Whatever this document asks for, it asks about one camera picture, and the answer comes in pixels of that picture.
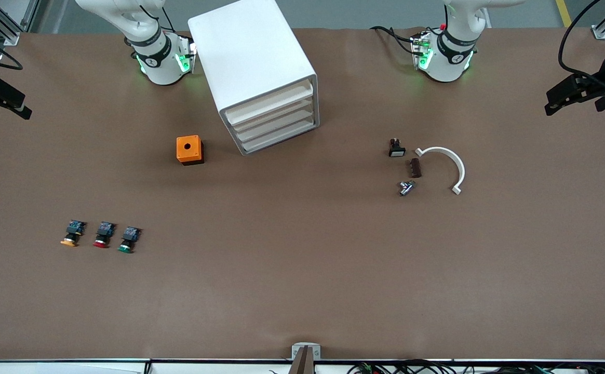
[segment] small brown component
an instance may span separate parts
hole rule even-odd
[[[420,159],[412,158],[409,165],[411,166],[411,178],[420,178],[423,175],[423,171],[420,168]]]

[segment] white arc-shaped part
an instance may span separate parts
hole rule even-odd
[[[459,180],[457,180],[457,183],[452,187],[452,191],[455,194],[460,194],[462,192],[462,190],[459,188],[459,185],[462,184],[462,182],[464,182],[464,177],[466,176],[466,168],[464,168],[464,163],[462,162],[462,159],[459,158],[459,156],[457,156],[456,153],[450,151],[447,148],[443,148],[443,147],[430,147],[428,149],[425,149],[425,151],[421,150],[421,149],[416,149],[415,153],[418,154],[418,156],[423,156],[423,154],[429,153],[429,152],[438,152],[438,153],[442,153],[445,156],[448,156],[449,158],[452,159],[452,161],[454,161],[454,163],[457,165],[457,168],[459,169]]]

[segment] yellow floor line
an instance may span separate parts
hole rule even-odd
[[[567,28],[572,23],[572,19],[570,19],[570,14],[568,13],[568,7],[566,7],[566,2],[564,2],[564,0],[556,0],[556,6],[558,7],[559,14],[561,14],[563,26]]]

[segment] brown paper table surface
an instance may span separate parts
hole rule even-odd
[[[0,70],[0,358],[605,359],[605,113],[544,114],[562,29],[485,31],[452,84],[375,31],[296,30],[321,127],[240,156],[202,74],[157,87],[121,35],[22,35]],[[568,64],[605,43],[578,29]],[[207,161],[183,167],[176,137]],[[404,158],[445,146],[466,164]],[[59,244],[88,221],[78,248]],[[101,220],[111,249],[91,246]],[[128,225],[136,253],[115,248]]]

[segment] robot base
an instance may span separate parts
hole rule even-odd
[[[442,55],[437,49],[437,38],[438,36],[434,33],[427,33],[421,36],[420,40],[422,43],[428,41],[428,45],[415,45],[411,43],[412,50],[422,52],[423,56],[413,55],[413,65],[416,69],[427,74],[429,78],[432,78],[438,82],[452,82],[459,78],[466,69],[468,64],[473,57],[473,52],[462,61],[457,64],[451,64],[447,57]]]
[[[152,83],[161,86],[168,86],[176,83],[184,75],[192,73],[194,62],[196,61],[196,45],[189,43],[188,39],[178,36],[174,33],[162,33],[162,39],[168,38],[171,49],[162,57],[159,66],[156,66],[156,60],[145,59],[137,60],[141,65],[141,72],[145,74]]]

